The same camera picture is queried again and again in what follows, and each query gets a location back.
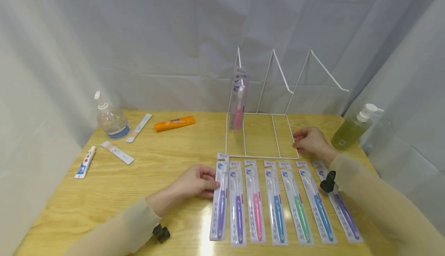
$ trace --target white metal frame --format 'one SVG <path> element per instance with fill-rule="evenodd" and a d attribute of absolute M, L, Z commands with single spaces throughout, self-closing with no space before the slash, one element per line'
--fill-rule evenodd
<path fill-rule="evenodd" d="M 272 119 L 272 125 L 273 125 L 273 133 L 275 134 L 275 141 L 277 144 L 277 150 L 278 150 L 278 157 L 265 157 L 265 156 L 250 156 L 247 155 L 247 151 L 246 151 L 246 137 L 245 137 L 245 133 L 244 133 L 244 119 L 243 119 L 243 144 L 244 144 L 244 155 L 235 155 L 235 154 L 229 154 L 229 157 L 244 157 L 244 158 L 248 158 L 248 159 L 299 159 L 299 154 L 298 151 L 295 150 L 296 153 L 296 157 L 282 157 L 281 156 L 281 152 L 279 150 L 279 144 L 278 144 L 278 138 L 277 138 L 277 132 L 275 129 L 275 122 L 273 121 L 273 116 L 286 116 L 286 120 L 287 120 L 287 125 L 289 126 L 289 131 L 290 131 L 290 137 L 292 138 L 292 141 L 294 141 L 294 138 L 292 136 L 292 129 L 290 128 L 290 123 L 289 123 L 289 118 L 287 117 L 287 110 L 289 109 L 290 106 L 290 102 L 292 101 L 292 98 L 294 97 L 295 91 L 297 89 L 297 85 L 298 82 L 300 81 L 301 78 L 301 74 L 303 73 L 303 70 L 306 66 L 307 60 L 309 59 L 309 56 L 312 55 L 317 62 L 320 64 L 320 66 L 325 70 L 325 72 L 329 75 L 329 77 L 334 81 L 334 83 L 338 86 L 338 88 L 342 91 L 345 92 L 349 92 L 348 89 L 344 89 L 342 86 L 340 86 L 340 84 L 337 82 L 337 80 L 335 80 L 335 78 L 331 75 L 331 73 L 326 69 L 326 67 L 323 65 L 323 63 L 320 61 L 320 59 L 318 59 L 318 57 L 314 54 L 314 52 L 311 50 L 308 52 L 306 59 L 304 60 L 304 64 L 301 68 L 300 74 L 298 75 L 298 79 L 297 82 L 295 83 L 295 87 L 294 90 L 290 90 L 289 85 L 287 84 L 287 80 L 286 77 L 284 77 L 284 73 L 283 70 L 281 69 L 281 65 L 279 64 L 277 55 L 275 53 L 275 49 L 272 50 L 272 53 L 270 54 L 270 60 L 269 60 L 269 66 L 267 66 L 267 72 L 266 72 L 266 77 L 264 78 L 264 82 L 263 82 L 263 89 L 261 90 L 261 95 L 260 95 L 260 100 L 258 101 L 258 107 L 256 109 L 255 113 L 244 113 L 247 115 L 270 115 L 271 119 Z M 287 103 L 286 106 L 286 110 L 284 111 L 283 114 L 270 114 L 270 113 L 259 113 L 258 111 L 260 110 L 260 105 L 261 105 L 261 99 L 263 98 L 263 93 L 264 93 L 264 88 L 266 87 L 266 81 L 267 81 L 267 77 L 269 76 L 269 71 L 270 71 L 270 66 L 272 65 L 272 61 L 273 59 L 275 59 L 277 65 L 278 65 L 278 69 L 281 73 L 281 77 L 283 77 L 283 81 L 284 84 L 286 85 L 287 91 L 291 94 L 289 101 Z M 241 68 L 241 56 L 239 54 L 239 47 L 236 53 L 236 59 L 235 59 L 235 66 L 238 66 Z M 232 88 L 230 89 L 230 95 L 229 95 L 229 108 L 226 114 L 226 150 L 225 153 L 227 154 L 227 138 L 228 138 L 228 115 L 230 114 L 230 105 L 232 102 Z"/>

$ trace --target beige sleeve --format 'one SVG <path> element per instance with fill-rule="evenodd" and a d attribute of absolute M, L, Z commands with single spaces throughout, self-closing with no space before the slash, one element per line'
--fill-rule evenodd
<path fill-rule="evenodd" d="M 145 198 L 76 241 L 65 256 L 124 256 L 135 253 L 152 236 L 161 218 Z"/>
<path fill-rule="evenodd" d="M 363 209 L 399 255 L 445 255 L 444 237 L 420 210 L 360 162 L 340 154 L 330 169 L 340 191 Z"/>

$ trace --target hand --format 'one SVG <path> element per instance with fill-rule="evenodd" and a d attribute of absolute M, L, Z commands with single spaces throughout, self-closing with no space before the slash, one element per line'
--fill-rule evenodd
<path fill-rule="evenodd" d="M 293 133 L 295 143 L 292 147 L 299 152 L 318 153 L 324 147 L 328 146 L 328 142 L 324 138 L 323 132 L 318 127 L 305 127 Z"/>
<path fill-rule="evenodd" d="M 213 198 L 213 191 L 219 188 L 215 174 L 215 170 L 210 166 L 194 164 L 169 187 L 181 198 L 195 195 Z"/>
<path fill-rule="evenodd" d="M 295 143 L 292 147 L 299 152 L 311 152 L 320 157 L 327 165 L 329 165 L 339 154 L 336 148 L 330 146 L 317 127 L 305 127 L 297 130 L 292 135 Z"/>

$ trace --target toothbrush package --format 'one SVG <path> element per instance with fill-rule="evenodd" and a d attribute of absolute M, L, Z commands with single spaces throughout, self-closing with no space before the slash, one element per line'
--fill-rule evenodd
<path fill-rule="evenodd" d="M 243 128 L 244 104 L 246 103 L 248 86 L 249 72 L 235 66 L 230 93 L 230 130 L 241 130 Z"/>
<path fill-rule="evenodd" d="M 244 160 L 246 195 L 248 198 L 249 233 L 251 242 L 266 242 L 260 181 L 255 160 Z"/>
<path fill-rule="evenodd" d="M 211 241 L 223 241 L 226 238 L 229 156 L 218 153 L 217 159 L 215 180 L 219 182 L 221 186 L 214 191 L 213 195 L 213 210 L 209 236 Z"/>
<path fill-rule="evenodd" d="M 337 238 L 335 237 L 334 230 L 329 221 L 326 208 L 321 199 L 321 195 L 318 191 L 317 184 L 312 177 L 309 170 L 309 166 L 305 161 L 296 162 L 298 172 L 300 174 L 301 180 L 304 185 L 304 190 L 306 191 L 307 199 L 311 205 L 312 212 L 315 217 L 315 222 L 318 227 L 318 232 L 320 233 L 321 241 L 324 244 L 336 244 Z"/>
<path fill-rule="evenodd" d="M 287 239 L 286 222 L 284 220 L 283 203 L 276 170 L 273 161 L 264 160 L 264 175 L 266 176 L 267 200 L 272 231 L 272 244 L 289 245 Z"/>
<path fill-rule="evenodd" d="M 314 161 L 314 168 L 317 171 L 318 177 L 320 180 L 325 180 L 327 174 L 329 173 L 326 168 L 324 162 L 322 161 Z M 363 242 L 363 238 L 360 235 L 359 230 L 357 229 L 354 220 L 352 219 L 351 213 L 346 207 L 345 201 L 343 201 L 342 196 L 339 193 L 337 186 L 334 186 L 334 190 L 328 193 L 329 200 L 334 207 L 335 213 L 340 221 L 343 230 L 345 231 L 346 238 L 348 241 L 353 242 Z"/>
<path fill-rule="evenodd" d="M 300 245 L 314 244 L 314 236 L 312 235 L 290 162 L 278 162 L 278 165 L 281 168 L 281 178 L 283 179 L 284 189 L 289 201 L 298 242 Z"/>
<path fill-rule="evenodd" d="M 241 162 L 231 162 L 229 169 L 230 243 L 246 245 L 246 220 Z"/>

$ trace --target clear plastic bottle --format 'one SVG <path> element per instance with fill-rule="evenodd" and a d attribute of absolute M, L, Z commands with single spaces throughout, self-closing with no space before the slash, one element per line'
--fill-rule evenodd
<path fill-rule="evenodd" d="M 338 150 L 346 150 L 349 148 L 371 127 L 372 121 L 369 118 L 372 113 L 377 111 L 377 106 L 368 103 L 357 116 L 346 119 L 334 134 L 331 140 L 332 145 Z"/>
<path fill-rule="evenodd" d="M 100 99 L 100 91 L 94 95 L 97 101 L 97 124 L 105 130 L 105 133 L 111 139 L 122 139 L 130 133 L 131 128 L 124 113 L 116 107 L 109 106 L 108 103 Z"/>

